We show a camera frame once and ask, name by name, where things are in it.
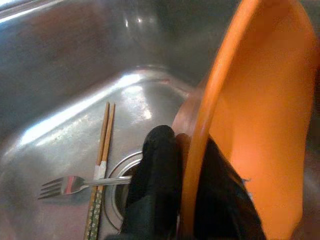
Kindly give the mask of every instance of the fork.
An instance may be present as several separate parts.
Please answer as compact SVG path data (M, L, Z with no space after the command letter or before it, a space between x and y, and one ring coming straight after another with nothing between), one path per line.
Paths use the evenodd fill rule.
M79 176L64 176L43 184L42 187L44 188L41 189L38 199L75 194L90 186L124 185L129 184L130 181L131 176L104 178L92 181L86 181Z

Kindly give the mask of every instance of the chopsticks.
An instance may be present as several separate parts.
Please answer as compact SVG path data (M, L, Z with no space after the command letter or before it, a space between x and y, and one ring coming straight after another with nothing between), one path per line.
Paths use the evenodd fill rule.
M111 105L109 102L106 103L105 112L103 117L103 124L100 134L100 144L98 158L96 160L95 169L94 169L94 179L103 179L105 178L106 169L107 169L107 160L109 155L109 146L111 133L113 128L114 116L115 116L115 104ZM95 186L92 188L89 208L87 213L85 231L84 231L84 240L96 240L98 236L98 227L100 220L100 211L102 204L104 186Z

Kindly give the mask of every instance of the stainless steel sink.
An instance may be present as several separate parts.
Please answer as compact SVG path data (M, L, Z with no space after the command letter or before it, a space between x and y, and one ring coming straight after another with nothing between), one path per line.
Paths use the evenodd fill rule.
M82 239L90 190L40 201L41 184L65 175L93 177L107 101L116 104L107 174L121 175L136 163L146 134L171 125L205 77L239 1L5 2L0 2L0 239ZM320 1L303 4L319 36ZM319 114L314 110L307 146L307 161L316 164L306 168L308 201L320 199L312 192ZM121 223L117 204L109 204L122 199L112 197L116 192L106 191L109 220L102 215L100 239L116 233Z

